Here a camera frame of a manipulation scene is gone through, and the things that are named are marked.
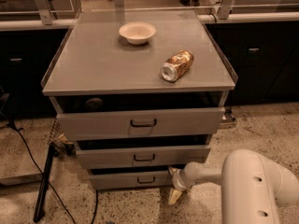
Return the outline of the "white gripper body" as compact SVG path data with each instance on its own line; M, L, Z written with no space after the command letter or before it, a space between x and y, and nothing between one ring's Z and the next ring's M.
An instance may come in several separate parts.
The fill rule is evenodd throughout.
M191 181L186 177L183 169L178 169L177 172L172 175L172 182L175 189L182 191L191 187Z

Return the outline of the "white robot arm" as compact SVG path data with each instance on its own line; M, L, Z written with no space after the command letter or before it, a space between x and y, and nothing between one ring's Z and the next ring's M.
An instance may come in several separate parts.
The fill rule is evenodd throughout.
M214 183L221 187L222 224L280 224L278 208L299 200L299 180L282 165L248 149L231 152L221 168L189 162L168 168L173 188L169 204L193 186Z

